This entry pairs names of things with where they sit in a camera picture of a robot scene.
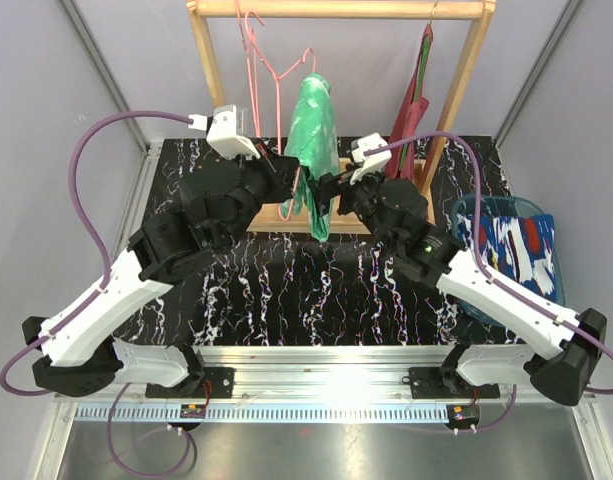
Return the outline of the green patterned trousers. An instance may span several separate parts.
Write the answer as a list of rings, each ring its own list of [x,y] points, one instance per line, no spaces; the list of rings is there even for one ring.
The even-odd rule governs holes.
[[[308,181],[318,181],[322,175],[340,173],[336,119],[329,82],[320,74],[309,74],[302,82],[291,117],[284,155],[300,161],[301,173],[293,200],[279,206],[280,218],[308,212],[310,234],[319,242],[330,235],[331,214],[319,217],[315,212]]]

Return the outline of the blue patterned trousers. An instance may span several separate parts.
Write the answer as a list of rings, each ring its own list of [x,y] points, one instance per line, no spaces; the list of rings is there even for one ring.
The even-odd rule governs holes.
[[[480,218],[482,260],[525,288],[557,302],[562,299],[562,288],[554,246],[555,220],[550,214]]]

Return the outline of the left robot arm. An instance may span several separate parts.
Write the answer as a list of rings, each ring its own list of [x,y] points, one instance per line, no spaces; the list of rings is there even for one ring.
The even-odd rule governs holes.
[[[36,385],[68,397],[121,383],[144,384],[159,398],[198,393],[204,361],[192,347],[134,345],[113,333],[145,304],[235,247],[263,205],[291,198],[299,166],[296,158],[264,151],[252,159],[210,159],[183,176],[179,202],[130,237],[109,280],[89,288],[92,302],[24,321],[26,341],[43,342],[32,366]]]

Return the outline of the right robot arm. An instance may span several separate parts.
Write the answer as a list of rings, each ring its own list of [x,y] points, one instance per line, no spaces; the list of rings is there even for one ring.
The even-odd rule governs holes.
[[[494,319],[522,341],[516,346],[458,345],[440,368],[442,389],[462,396],[488,384],[529,384],[565,406],[579,403],[601,358],[607,319],[577,313],[477,263],[472,251],[426,219],[428,202],[408,180],[370,173],[326,174],[308,183],[315,208],[354,213],[413,282],[434,287]]]

